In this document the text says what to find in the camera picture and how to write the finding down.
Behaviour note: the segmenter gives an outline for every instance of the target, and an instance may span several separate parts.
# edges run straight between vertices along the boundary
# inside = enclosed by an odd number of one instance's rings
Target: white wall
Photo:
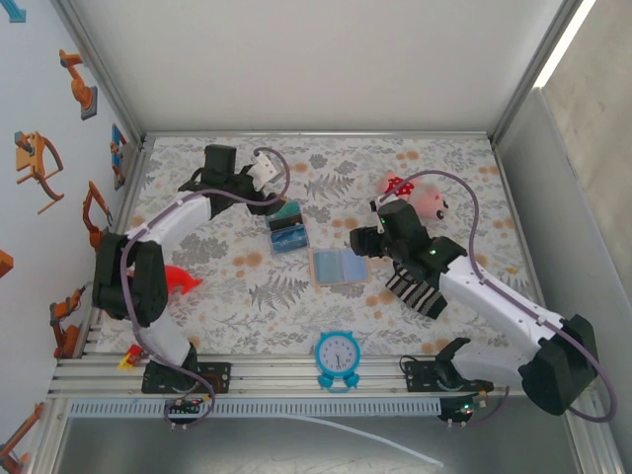
[[[71,0],[146,130],[493,130],[561,0]]]
[[[0,443],[46,394],[55,347],[48,305],[93,277],[95,253],[81,220],[88,181],[99,187],[115,215],[124,193],[124,188],[115,192],[111,168],[115,114],[100,94],[98,114],[80,119],[70,75],[58,55],[60,48],[76,52],[75,46],[49,2],[19,4],[27,10],[25,24],[9,24],[0,12],[0,250],[15,259],[15,267],[0,278]],[[85,67],[78,70],[87,84],[95,84]],[[48,198],[40,186],[34,180],[16,184],[26,174],[15,168],[18,130],[49,138],[64,165],[49,183],[65,196],[41,215]],[[51,162],[44,153],[47,169]],[[92,215],[97,225],[106,225],[99,209]],[[84,294],[74,321],[88,308],[90,295]]]
[[[629,0],[596,2],[544,94],[632,300],[630,18]]]

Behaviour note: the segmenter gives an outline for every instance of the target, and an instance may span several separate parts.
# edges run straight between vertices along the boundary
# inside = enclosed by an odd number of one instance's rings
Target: clock face
[[[335,373],[351,370],[356,364],[357,356],[356,346],[344,336],[327,338],[318,351],[323,367]]]

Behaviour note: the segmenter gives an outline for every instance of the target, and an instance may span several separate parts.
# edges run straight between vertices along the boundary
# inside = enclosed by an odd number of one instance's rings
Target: small box
[[[352,249],[312,250],[309,262],[312,282],[318,286],[367,282],[371,277],[367,259]]]
[[[307,229],[303,223],[298,202],[291,200],[276,214],[266,217],[270,228],[270,240],[275,254],[309,246]]]
[[[0,250],[0,277],[6,275],[11,269],[13,269],[13,257]]]

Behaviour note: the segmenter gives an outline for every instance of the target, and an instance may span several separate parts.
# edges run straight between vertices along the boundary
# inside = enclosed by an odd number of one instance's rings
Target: pink pig toy
[[[404,180],[393,171],[387,171],[377,186],[377,190],[384,194],[391,191]],[[422,219],[443,219],[447,211],[447,203],[441,196],[441,191],[435,185],[422,184],[421,178],[415,178],[400,188],[396,193],[399,199],[406,200]]]

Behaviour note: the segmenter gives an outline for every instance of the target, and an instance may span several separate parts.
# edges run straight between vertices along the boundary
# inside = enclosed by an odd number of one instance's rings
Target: yellow part
[[[127,370],[129,368],[133,368],[133,365],[131,363],[128,362],[130,357],[130,354],[126,354],[125,357],[123,357],[120,362],[118,363],[118,367],[121,370]]]

